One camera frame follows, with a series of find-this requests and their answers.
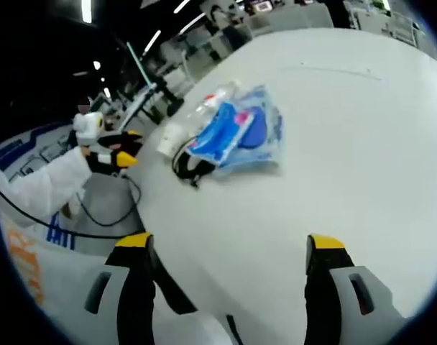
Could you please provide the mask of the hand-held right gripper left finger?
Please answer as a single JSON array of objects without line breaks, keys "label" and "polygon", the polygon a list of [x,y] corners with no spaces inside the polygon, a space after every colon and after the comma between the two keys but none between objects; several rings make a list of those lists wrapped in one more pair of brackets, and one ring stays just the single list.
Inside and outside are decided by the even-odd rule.
[{"label": "hand-held right gripper left finger", "polygon": [[152,235],[118,241],[104,264],[89,270],[65,309],[72,344],[153,344],[155,284]]}]

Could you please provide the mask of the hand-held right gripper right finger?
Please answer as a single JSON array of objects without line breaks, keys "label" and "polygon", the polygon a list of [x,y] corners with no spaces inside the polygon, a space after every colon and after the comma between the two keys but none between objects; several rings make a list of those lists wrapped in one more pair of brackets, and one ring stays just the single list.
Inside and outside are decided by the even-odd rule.
[{"label": "hand-held right gripper right finger", "polygon": [[405,327],[391,290],[338,239],[308,235],[305,263],[306,344],[388,344]]}]

